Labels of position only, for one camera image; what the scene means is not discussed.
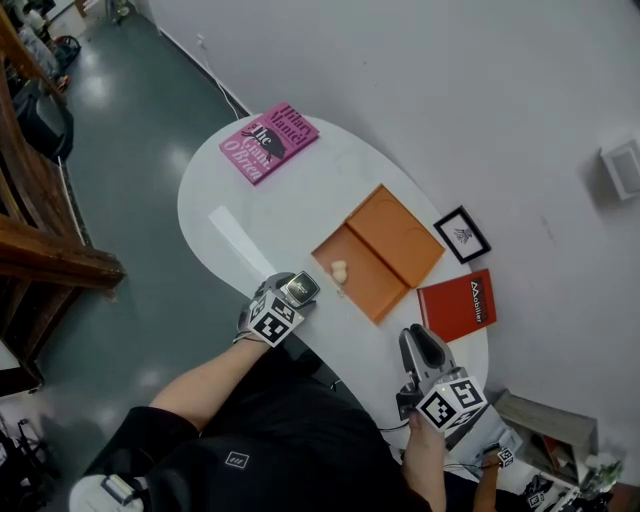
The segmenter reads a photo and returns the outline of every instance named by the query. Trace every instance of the wire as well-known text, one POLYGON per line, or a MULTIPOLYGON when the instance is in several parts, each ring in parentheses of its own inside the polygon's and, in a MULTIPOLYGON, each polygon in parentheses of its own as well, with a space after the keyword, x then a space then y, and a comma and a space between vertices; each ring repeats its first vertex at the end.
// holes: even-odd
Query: wire
POLYGON ((231 107, 231 110, 233 110, 233 113, 236 115, 236 119, 239 121, 240 120, 240 114, 238 114, 238 111, 236 110, 236 108, 233 106, 233 104, 229 100, 229 97, 227 96, 227 93, 224 90, 224 87, 222 87, 220 85, 220 82, 218 82, 218 80, 214 76, 213 71, 211 71, 211 66, 209 65, 209 60, 207 59, 207 49, 204 47, 204 45, 200 45, 200 44, 198 44, 198 47, 202 50, 202 58, 204 59, 204 67, 207 68, 207 71, 209 72, 209 75, 211 76, 211 78, 213 78, 213 81, 218 86, 218 89, 220 89, 220 91, 222 91, 222 95, 224 96, 224 99, 226 100, 227 104, 231 107))
POLYGON ((409 424, 409 420, 405 421, 402 425, 398 425, 397 427, 393 427, 393 428, 379 428, 378 430, 380 432, 394 432, 396 430, 400 430, 403 429, 404 427, 406 427, 409 424))

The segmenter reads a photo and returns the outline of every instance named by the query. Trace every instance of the cardboard box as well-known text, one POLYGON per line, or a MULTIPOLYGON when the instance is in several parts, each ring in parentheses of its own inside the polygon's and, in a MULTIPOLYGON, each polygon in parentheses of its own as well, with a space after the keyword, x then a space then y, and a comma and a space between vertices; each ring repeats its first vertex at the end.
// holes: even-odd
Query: cardboard box
POLYGON ((329 275, 331 263, 347 262, 342 288, 375 324, 420 286, 442 254, 444 248, 383 185, 313 252, 329 275))
POLYGON ((444 247, 380 185, 347 219, 349 226, 410 288, 422 284, 444 247))

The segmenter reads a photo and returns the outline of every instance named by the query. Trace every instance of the wall-mounted device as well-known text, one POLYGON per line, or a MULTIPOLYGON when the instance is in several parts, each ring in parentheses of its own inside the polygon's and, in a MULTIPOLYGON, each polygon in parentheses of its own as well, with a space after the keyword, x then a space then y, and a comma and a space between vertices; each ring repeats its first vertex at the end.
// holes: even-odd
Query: wall-mounted device
POLYGON ((617 145, 603 147, 600 156, 620 199, 640 194, 640 145, 635 137, 628 136, 617 145))

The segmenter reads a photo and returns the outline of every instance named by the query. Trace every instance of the wooden railing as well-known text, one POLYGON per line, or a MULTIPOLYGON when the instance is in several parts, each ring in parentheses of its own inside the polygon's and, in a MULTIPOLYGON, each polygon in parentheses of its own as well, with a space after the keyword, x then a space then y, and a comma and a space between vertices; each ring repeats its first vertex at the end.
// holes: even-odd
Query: wooden railing
POLYGON ((125 276, 115 256, 84 245, 59 169, 22 136, 5 59, 64 101, 0 9, 0 341, 21 365, 0 370, 0 396, 42 384, 35 360, 67 308, 125 276))

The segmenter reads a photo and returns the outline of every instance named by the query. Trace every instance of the white wall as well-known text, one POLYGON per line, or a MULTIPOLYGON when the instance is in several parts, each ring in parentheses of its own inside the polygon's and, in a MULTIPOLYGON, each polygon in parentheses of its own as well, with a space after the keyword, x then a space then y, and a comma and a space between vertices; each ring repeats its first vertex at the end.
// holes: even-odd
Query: white wall
POLYGON ((396 161, 493 246, 490 384, 595 416, 640 482, 640 201, 601 142, 640 125, 630 0, 153 0, 252 110, 281 100, 396 161))

